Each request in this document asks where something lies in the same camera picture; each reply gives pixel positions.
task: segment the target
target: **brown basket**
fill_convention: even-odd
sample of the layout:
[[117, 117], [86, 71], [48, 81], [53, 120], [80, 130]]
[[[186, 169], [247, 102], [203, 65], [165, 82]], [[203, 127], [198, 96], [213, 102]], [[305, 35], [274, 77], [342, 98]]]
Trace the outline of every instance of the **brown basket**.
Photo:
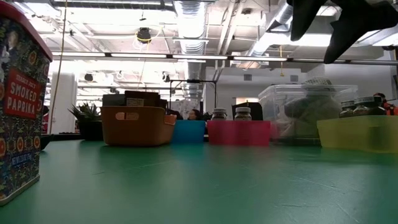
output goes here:
[[159, 146], [170, 142], [176, 117], [151, 106], [101, 107], [104, 141], [111, 146]]

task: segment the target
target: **spice jar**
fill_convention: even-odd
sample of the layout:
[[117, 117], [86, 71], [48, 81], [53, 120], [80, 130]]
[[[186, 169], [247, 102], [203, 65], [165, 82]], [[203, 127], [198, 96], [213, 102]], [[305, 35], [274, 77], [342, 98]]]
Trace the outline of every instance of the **spice jar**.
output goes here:
[[341, 108], [343, 111], [339, 114], [340, 118], [349, 118], [354, 116], [353, 112], [355, 110], [355, 102], [353, 100], [341, 102]]
[[235, 121], [251, 121], [250, 108], [236, 108], [235, 112]]
[[386, 110], [381, 108], [382, 98], [380, 96], [369, 96], [355, 99], [354, 116], [363, 115], [386, 115]]
[[225, 121], [226, 120], [226, 109], [225, 108], [214, 108], [212, 121]]

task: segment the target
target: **red label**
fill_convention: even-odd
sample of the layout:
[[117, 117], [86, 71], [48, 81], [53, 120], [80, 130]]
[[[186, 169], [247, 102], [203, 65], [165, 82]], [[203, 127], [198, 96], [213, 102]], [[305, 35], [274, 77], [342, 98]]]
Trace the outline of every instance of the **red label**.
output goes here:
[[5, 102], [7, 115], [36, 119], [41, 109], [39, 105], [41, 86], [33, 78], [24, 75], [15, 68], [10, 68]]

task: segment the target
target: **pink plastic bin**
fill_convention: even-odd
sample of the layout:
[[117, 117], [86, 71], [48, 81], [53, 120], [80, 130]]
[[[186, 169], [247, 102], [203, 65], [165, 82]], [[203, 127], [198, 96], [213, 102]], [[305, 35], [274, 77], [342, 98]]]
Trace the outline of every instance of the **pink plastic bin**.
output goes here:
[[209, 121], [209, 143], [214, 145], [268, 146], [270, 121]]

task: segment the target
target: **desk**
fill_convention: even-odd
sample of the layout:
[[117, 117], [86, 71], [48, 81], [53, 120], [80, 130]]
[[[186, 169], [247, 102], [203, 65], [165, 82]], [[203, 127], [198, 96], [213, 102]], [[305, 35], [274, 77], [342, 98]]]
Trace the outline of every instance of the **desk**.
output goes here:
[[398, 223], [391, 154], [58, 141], [40, 174], [0, 223]]

